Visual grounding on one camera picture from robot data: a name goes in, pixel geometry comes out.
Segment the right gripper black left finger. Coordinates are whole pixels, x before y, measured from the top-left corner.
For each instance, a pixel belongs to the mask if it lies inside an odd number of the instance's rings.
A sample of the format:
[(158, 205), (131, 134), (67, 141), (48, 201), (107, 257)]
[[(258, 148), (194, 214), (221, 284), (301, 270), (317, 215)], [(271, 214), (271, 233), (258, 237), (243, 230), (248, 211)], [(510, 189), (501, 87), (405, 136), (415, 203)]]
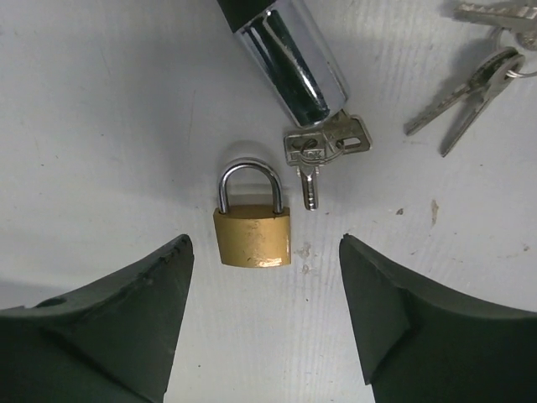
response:
[(2, 310), (2, 401), (163, 401), (193, 268), (180, 235), (77, 290)]

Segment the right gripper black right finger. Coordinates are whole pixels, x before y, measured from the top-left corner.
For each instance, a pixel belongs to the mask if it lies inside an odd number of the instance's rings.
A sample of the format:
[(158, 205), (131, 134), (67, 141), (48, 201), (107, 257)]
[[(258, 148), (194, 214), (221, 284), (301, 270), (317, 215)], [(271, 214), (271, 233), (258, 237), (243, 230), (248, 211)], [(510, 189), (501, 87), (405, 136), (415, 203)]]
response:
[(341, 276), (377, 402), (533, 402), (536, 315), (463, 294), (352, 235)]

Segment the small brass padlock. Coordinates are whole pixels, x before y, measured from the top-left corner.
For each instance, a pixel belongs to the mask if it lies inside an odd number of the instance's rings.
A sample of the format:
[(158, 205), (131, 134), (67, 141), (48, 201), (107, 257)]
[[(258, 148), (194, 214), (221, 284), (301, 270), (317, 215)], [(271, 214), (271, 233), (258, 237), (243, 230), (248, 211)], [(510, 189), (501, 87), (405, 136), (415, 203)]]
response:
[[(271, 204), (230, 204), (228, 182), (240, 170), (256, 170), (268, 179)], [(213, 222), (222, 264), (245, 269), (291, 264), (290, 209), (284, 205), (281, 181), (274, 168), (256, 158), (235, 159), (221, 173), (217, 190)]]

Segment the cable lock keys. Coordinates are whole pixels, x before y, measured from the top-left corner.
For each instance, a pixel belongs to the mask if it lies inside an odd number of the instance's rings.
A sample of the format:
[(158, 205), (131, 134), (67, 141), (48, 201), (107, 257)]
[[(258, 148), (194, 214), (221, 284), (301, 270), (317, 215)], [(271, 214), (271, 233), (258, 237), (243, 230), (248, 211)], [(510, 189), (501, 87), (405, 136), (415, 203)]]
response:
[(319, 126), (289, 131), (284, 136), (286, 163), (297, 170), (305, 208), (315, 211), (319, 207), (317, 178), (322, 166), (371, 148), (363, 120), (344, 110)]

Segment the red cable lock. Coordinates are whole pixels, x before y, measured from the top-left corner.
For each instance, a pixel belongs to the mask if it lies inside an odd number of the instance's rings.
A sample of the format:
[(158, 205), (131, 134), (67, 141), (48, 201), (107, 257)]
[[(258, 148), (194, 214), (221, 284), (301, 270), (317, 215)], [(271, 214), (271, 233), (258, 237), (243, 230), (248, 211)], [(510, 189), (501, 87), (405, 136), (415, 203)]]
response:
[(346, 80), (305, 2), (218, 5), (296, 126), (321, 125), (346, 106)]

